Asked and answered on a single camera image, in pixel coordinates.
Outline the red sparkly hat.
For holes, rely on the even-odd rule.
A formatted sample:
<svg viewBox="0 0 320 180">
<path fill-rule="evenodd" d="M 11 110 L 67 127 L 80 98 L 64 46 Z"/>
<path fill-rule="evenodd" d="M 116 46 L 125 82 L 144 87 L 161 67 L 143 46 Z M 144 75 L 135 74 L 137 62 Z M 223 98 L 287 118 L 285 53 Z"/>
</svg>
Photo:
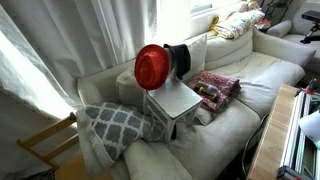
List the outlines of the red sparkly hat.
<svg viewBox="0 0 320 180">
<path fill-rule="evenodd" d="M 169 72 L 169 56 L 166 50 L 155 44 L 143 47 L 135 61 L 134 75 L 138 84 L 146 90 L 162 86 Z"/>
</svg>

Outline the black felt hat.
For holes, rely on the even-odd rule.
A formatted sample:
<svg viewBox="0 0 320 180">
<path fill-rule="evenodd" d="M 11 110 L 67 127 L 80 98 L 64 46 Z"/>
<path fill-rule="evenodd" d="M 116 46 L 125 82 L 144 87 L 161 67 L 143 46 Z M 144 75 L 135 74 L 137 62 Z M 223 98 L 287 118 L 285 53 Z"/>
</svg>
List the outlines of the black felt hat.
<svg viewBox="0 0 320 180">
<path fill-rule="evenodd" d="M 182 80 L 183 76 L 191 69 L 191 55 L 187 45 L 164 44 L 163 47 L 167 48 L 172 54 L 172 60 L 176 63 L 177 66 L 176 77 L 179 80 Z"/>
</svg>

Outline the small white wooden chair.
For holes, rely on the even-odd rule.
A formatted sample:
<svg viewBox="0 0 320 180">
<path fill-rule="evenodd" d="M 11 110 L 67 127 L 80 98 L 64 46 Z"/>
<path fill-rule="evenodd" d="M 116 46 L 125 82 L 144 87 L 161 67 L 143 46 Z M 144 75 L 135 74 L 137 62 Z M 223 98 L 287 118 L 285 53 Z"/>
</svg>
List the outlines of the small white wooden chair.
<svg viewBox="0 0 320 180">
<path fill-rule="evenodd" d="M 167 79 L 160 88 L 143 93 L 143 113 L 155 117 L 164 125 L 164 142 L 170 141 L 177 121 L 192 124 L 201 103 L 201 96 L 175 79 Z"/>
</svg>

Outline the clear plastic water bottle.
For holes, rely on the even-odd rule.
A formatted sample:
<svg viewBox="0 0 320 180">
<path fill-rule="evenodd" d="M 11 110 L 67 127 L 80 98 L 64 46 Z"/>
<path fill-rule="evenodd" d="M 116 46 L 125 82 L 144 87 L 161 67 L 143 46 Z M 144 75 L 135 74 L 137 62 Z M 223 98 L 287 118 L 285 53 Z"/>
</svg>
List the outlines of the clear plastic water bottle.
<svg viewBox="0 0 320 180">
<path fill-rule="evenodd" d="M 215 86 L 202 81 L 198 82 L 198 86 L 199 90 L 203 93 L 214 94 L 218 92 L 218 89 Z"/>
</svg>

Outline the black yellow flashlight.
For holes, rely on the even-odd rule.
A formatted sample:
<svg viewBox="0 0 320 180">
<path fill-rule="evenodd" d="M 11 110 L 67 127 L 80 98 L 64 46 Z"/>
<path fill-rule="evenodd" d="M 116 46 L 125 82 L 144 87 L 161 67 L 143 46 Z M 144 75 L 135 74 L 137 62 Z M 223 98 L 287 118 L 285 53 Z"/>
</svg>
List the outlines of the black yellow flashlight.
<svg viewBox="0 0 320 180">
<path fill-rule="evenodd" d="M 209 93 L 204 87 L 202 86 L 196 86 L 194 88 L 194 91 L 199 94 L 199 95 L 203 95 L 206 98 L 208 98 L 209 100 L 211 100 L 212 102 L 217 102 L 219 100 L 219 96 L 215 93 Z"/>
</svg>

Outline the red patterned folded cloth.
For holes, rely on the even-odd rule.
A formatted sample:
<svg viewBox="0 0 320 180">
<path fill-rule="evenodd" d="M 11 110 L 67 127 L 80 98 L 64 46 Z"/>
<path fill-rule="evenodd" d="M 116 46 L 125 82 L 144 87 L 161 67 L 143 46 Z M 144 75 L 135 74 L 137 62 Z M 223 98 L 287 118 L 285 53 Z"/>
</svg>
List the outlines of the red patterned folded cloth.
<svg viewBox="0 0 320 180">
<path fill-rule="evenodd" d="M 202 96 L 203 100 L 201 107 L 211 113 L 221 113 L 227 108 L 231 100 L 239 95 L 241 90 L 239 79 L 214 74 L 206 70 L 201 70 L 191 81 L 187 83 L 187 86 L 194 89 L 199 82 L 203 82 L 207 85 L 213 85 L 220 95 L 216 102 Z"/>
</svg>

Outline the grey white patterned pillow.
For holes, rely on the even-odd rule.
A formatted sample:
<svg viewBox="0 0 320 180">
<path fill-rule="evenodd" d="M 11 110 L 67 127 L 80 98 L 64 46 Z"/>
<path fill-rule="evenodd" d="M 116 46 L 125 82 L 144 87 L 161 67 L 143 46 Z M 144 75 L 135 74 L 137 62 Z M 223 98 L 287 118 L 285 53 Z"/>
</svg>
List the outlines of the grey white patterned pillow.
<svg viewBox="0 0 320 180">
<path fill-rule="evenodd" d="M 76 112 L 80 149 L 90 171 L 110 168 L 138 139 L 160 141 L 165 128 L 135 107 L 103 102 Z"/>
</svg>

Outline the cream sofa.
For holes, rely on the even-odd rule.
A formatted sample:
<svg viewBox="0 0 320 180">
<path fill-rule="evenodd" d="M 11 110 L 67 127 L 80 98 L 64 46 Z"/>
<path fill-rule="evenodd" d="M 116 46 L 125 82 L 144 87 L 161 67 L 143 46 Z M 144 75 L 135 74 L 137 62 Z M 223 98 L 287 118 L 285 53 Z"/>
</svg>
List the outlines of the cream sofa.
<svg viewBox="0 0 320 180">
<path fill-rule="evenodd" d="M 241 90 L 221 113 L 204 108 L 192 125 L 180 123 L 167 144 L 138 139 L 107 169 L 114 180 L 214 180 L 244 147 L 267 114 L 282 84 L 305 75 L 314 48 L 250 30 L 236 40 L 207 34 L 203 70 L 240 80 Z M 78 92 L 84 106 L 103 102 L 142 110 L 142 90 L 132 62 L 83 77 Z"/>
</svg>

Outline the floral cushion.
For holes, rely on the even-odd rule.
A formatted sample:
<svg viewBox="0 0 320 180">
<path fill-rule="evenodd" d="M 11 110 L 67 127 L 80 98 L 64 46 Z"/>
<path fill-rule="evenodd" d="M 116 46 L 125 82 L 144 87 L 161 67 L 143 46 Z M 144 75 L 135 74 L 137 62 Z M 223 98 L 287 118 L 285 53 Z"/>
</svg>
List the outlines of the floral cushion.
<svg viewBox="0 0 320 180">
<path fill-rule="evenodd" d="M 260 10 L 233 12 L 224 18 L 215 16 L 210 31 L 225 39 L 237 39 L 262 20 L 264 16 L 265 14 Z"/>
</svg>

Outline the white curtain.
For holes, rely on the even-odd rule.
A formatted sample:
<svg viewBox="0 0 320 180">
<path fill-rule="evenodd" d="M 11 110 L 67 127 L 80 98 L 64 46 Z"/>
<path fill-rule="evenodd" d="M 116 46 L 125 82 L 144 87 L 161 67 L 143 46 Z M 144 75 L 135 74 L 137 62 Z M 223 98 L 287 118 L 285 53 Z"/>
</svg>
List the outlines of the white curtain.
<svg viewBox="0 0 320 180">
<path fill-rule="evenodd" d="M 147 44 L 182 38 L 190 0 L 1 0 L 72 108 L 76 84 L 133 60 Z"/>
</svg>

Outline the wooden folding frame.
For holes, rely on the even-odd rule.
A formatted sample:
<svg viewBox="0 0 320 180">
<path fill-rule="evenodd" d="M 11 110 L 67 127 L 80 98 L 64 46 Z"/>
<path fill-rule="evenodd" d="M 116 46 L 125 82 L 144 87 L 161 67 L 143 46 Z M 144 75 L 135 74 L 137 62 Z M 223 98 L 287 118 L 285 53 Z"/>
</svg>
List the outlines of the wooden folding frame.
<svg viewBox="0 0 320 180">
<path fill-rule="evenodd" d="M 52 169 L 56 170 L 59 168 L 59 165 L 54 161 L 54 159 L 79 142 L 78 134 L 74 134 L 71 137 L 65 139 L 60 144 L 55 145 L 52 150 L 49 150 L 45 154 L 37 151 L 35 149 L 35 146 L 39 145 L 40 143 L 51 140 L 58 133 L 68 128 L 76 121 L 76 115 L 73 112 L 71 112 L 67 118 L 55 122 L 54 124 L 41 130 L 40 132 L 36 133 L 35 135 L 29 138 L 18 139 L 16 143 L 18 146 L 20 146 L 21 148 L 23 148 L 24 150 L 41 160 L 43 163 L 50 166 Z"/>
</svg>

